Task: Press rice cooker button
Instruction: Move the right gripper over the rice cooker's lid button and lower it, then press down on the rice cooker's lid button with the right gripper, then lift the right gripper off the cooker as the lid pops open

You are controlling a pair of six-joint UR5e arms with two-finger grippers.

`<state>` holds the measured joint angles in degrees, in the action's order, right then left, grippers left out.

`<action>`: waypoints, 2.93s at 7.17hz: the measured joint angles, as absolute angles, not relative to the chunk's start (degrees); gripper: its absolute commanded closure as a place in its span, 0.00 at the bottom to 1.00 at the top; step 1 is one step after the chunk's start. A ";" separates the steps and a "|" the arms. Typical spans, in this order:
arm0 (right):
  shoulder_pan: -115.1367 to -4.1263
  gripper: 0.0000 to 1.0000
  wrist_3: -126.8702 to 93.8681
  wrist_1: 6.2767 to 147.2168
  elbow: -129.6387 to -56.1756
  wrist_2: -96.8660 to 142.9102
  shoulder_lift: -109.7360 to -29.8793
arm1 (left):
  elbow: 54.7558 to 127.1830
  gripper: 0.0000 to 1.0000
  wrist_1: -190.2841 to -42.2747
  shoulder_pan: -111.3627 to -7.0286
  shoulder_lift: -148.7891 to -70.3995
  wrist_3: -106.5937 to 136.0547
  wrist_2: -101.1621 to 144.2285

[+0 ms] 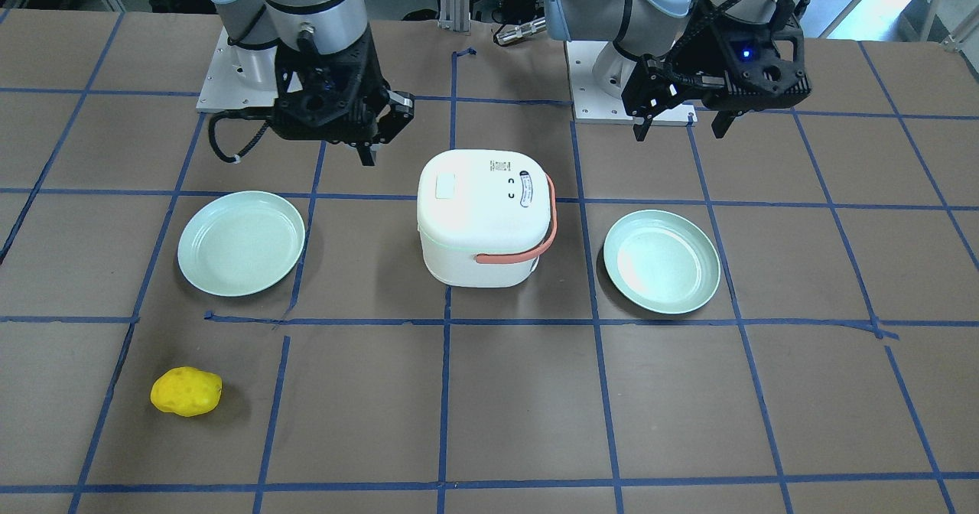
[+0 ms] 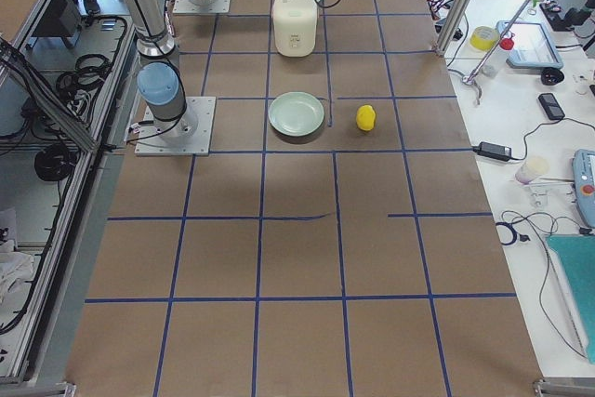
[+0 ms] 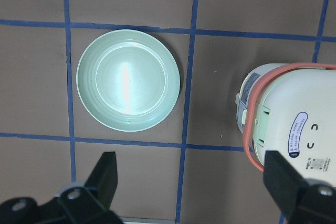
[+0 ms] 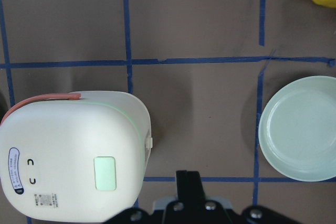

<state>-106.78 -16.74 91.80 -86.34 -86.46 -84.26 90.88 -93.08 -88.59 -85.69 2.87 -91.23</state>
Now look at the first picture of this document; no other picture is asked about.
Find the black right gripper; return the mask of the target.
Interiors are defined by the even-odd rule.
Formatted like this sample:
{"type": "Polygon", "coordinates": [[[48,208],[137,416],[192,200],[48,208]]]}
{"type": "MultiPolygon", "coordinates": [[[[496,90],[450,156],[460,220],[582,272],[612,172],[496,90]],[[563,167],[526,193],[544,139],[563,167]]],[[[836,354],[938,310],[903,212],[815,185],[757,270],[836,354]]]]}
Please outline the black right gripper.
{"type": "Polygon", "coordinates": [[[416,98],[388,89],[369,29],[332,54],[322,54],[317,42],[315,30],[303,28],[296,47],[277,48],[270,127],[285,140],[346,142],[364,167],[375,167],[374,144],[405,129],[416,98]]]}

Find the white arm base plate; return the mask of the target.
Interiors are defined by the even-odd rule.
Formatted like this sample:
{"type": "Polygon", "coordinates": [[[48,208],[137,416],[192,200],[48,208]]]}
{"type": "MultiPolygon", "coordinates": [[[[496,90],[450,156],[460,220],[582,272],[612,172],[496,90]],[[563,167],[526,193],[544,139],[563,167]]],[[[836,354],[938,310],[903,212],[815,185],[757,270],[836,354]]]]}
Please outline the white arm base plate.
{"type": "Polygon", "coordinates": [[[272,106],[277,96],[275,55],[274,46],[264,50],[231,46],[226,30],[221,30],[200,86],[196,109],[202,113],[217,113],[272,106]]]}
{"type": "Polygon", "coordinates": [[[627,113],[621,100],[634,61],[623,57],[609,41],[567,41],[565,53],[577,123],[639,123],[639,118],[627,113]]]}

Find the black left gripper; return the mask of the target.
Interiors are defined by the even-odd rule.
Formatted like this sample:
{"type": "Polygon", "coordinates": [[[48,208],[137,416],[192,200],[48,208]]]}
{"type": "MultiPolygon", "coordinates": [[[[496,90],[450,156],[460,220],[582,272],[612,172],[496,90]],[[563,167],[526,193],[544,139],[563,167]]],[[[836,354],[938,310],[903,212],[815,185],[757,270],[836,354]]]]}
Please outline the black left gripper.
{"type": "Polygon", "coordinates": [[[646,140],[655,117],[700,96],[706,109],[717,111],[714,137],[724,138],[741,111],[790,109],[812,92],[803,30],[793,16],[776,31],[770,23],[720,17],[689,44],[688,70],[724,84],[707,91],[707,77],[683,75],[668,62],[641,55],[621,92],[626,113],[639,120],[633,124],[637,141],[646,140]]]}

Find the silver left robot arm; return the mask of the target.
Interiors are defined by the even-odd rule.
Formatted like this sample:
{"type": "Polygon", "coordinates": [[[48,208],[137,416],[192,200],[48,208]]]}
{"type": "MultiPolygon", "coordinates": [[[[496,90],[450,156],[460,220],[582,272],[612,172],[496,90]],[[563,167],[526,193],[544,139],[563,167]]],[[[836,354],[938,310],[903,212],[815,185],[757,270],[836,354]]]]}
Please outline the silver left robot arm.
{"type": "Polygon", "coordinates": [[[749,111],[791,109],[811,95],[801,0],[545,0],[548,35],[602,41],[603,78],[633,121],[636,140],[654,119],[696,99],[714,111],[714,137],[749,111]]]}

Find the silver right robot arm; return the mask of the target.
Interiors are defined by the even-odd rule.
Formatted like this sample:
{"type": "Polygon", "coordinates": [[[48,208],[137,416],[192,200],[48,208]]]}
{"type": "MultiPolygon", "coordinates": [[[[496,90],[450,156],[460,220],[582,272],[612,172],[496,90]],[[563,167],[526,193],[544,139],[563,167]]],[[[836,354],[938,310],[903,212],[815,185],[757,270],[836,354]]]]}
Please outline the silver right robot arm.
{"type": "Polygon", "coordinates": [[[240,57],[242,81],[272,91],[217,111],[207,124],[214,154],[236,164],[263,133],[291,141],[349,145],[364,166],[376,164],[414,117],[412,93],[382,75],[365,0],[210,0],[240,57]]]}

